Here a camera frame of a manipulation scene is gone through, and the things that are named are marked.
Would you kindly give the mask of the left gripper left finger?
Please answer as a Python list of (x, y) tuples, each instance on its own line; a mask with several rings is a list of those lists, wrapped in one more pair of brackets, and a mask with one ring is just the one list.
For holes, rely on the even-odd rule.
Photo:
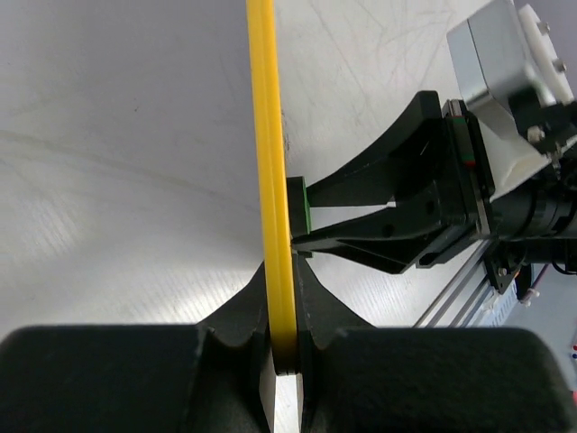
[(1, 344), (4, 432), (270, 432), (263, 270), (199, 323), (23, 327)]

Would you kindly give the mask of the green whiteboard eraser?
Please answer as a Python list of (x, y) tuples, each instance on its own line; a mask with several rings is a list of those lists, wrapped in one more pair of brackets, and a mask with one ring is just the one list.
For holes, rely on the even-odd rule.
[(311, 230), (307, 186), (303, 177), (287, 178), (288, 217), (292, 237), (308, 235)]

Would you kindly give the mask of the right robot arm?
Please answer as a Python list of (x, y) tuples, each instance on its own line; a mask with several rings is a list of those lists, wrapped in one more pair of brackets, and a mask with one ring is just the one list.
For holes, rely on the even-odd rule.
[(490, 282), (503, 290), (519, 268), (576, 272), (576, 105), (512, 99), (514, 132), (552, 161), (503, 196), (489, 138), (459, 99), (415, 94), (398, 119), (344, 166), (307, 185), (287, 181), (293, 249), (330, 253), (389, 274), (450, 261), (478, 240)]

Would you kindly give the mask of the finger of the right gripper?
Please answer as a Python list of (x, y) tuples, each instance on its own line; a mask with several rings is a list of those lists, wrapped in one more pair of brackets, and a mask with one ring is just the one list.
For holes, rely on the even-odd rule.
[(295, 237), (300, 253), (328, 253), (388, 273), (413, 266), (444, 231), (436, 215), (424, 212), (378, 211)]
[(311, 207), (387, 204), (412, 190), (422, 158), (440, 141), (443, 115), (438, 93), (421, 90), (371, 145), (344, 166), (307, 187)]

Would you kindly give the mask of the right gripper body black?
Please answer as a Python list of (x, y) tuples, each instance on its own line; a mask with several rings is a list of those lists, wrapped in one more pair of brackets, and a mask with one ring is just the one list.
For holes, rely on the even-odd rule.
[(479, 122), (459, 99), (446, 101), (442, 115), (426, 134), (415, 173), (395, 194), (387, 223), (389, 271), (447, 263), (489, 230), (494, 184)]

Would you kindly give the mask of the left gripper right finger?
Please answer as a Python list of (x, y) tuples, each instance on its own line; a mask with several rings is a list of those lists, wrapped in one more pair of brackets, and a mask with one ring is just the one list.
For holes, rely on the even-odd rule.
[(304, 432), (573, 432), (548, 347), (507, 327), (374, 327), (293, 260)]

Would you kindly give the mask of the yellow-framed small whiteboard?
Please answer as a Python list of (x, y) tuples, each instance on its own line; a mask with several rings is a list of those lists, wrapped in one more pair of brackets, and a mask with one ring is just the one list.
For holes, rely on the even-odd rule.
[(246, 3), (270, 343), (276, 374), (298, 369), (298, 326), (272, 1)]

